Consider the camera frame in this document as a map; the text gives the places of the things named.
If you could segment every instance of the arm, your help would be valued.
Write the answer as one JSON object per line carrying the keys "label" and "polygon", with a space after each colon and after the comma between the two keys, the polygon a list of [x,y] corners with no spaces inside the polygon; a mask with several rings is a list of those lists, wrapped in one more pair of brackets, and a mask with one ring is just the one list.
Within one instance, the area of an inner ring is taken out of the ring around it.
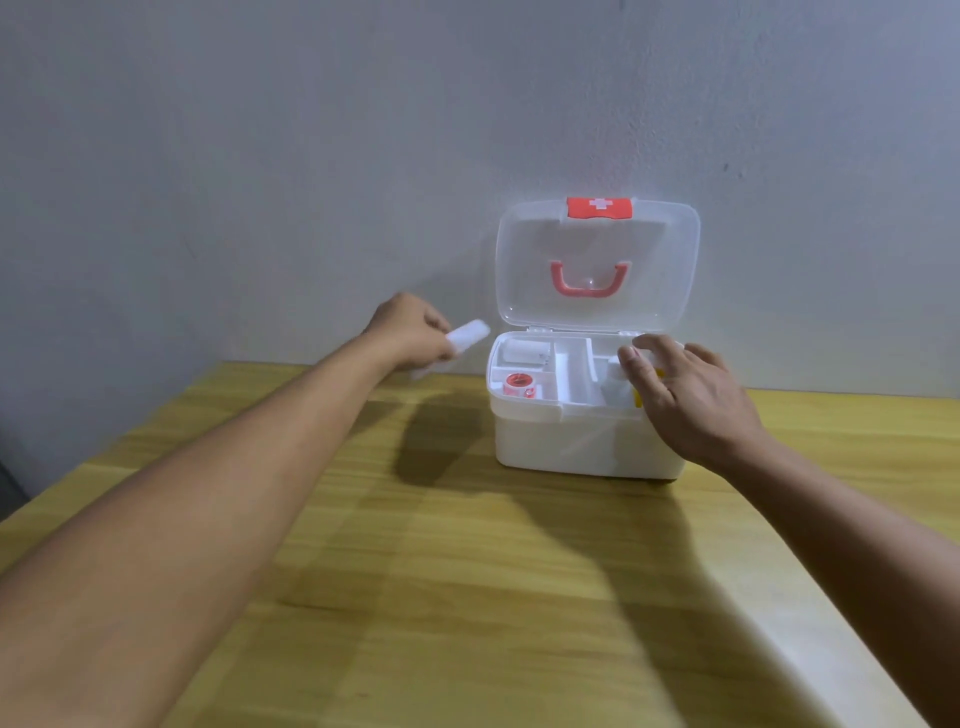
{"label": "arm", "polygon": [[778,443],[717,354],[644,335],[620,361],[651,423],[773,525],[917,710],[960,725],[960,547]]}
{"label": "arm", "polygon": [[448,328],[395,296],[363,334],[16,564],[0,580],[0,723],[158,723],[243,610],[371,389],[452,355]]}

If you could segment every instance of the transparent lid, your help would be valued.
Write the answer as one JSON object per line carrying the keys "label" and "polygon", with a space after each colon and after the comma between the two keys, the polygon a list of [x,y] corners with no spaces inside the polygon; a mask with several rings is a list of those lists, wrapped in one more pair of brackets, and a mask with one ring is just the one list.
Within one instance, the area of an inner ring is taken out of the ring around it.
{"label": "transparent lid", "polygon": [[517,327],[665,331],[686,308],[700,217],[675,203],[568,198],[511,207],[496,236],[496,299]]}

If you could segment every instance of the table surface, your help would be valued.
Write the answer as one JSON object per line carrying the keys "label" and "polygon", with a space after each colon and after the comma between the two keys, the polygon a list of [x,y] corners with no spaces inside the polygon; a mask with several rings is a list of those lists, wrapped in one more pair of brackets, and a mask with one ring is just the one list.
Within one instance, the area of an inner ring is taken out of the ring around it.
{"label": "table surface", "polygon": [[[298,371],[222,365],[0,525],[0,566]],[[753,396],[789,445],[960,540],[960,402]],[[480,377],[378,388],[165,725],[922,725],[723,480],[508,469],[492,428]]]}

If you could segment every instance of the lid handle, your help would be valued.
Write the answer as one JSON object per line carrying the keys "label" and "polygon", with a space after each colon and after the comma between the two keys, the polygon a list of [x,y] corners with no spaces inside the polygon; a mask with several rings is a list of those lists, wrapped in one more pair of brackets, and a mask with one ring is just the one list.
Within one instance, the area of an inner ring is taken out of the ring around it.
{"label": "lid handle", "polygon": [[550,275],[553,278],[553,287],[561,296],[570,298],[607,299],[620,290],[623,281],[630,271],[629,262],[620,262],[613,266],[613,281],[606,288],[574,288],[564,280],[564,264],[559,260],[550,261]]}

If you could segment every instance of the forearm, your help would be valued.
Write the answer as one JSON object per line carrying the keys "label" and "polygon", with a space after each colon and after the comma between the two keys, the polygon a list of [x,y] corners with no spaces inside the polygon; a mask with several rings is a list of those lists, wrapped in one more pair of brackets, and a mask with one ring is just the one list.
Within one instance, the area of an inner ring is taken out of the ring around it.
{"label": "forearm", "polygon": [[960,724],[960,547],[773,440],[723,474],[930,724]]}
{"label": "forearm", "polygon": [[34,721],[157,722],[390,369],[375,344],[351,342],[128,478],[6,574],[3,722],[18,707]]}

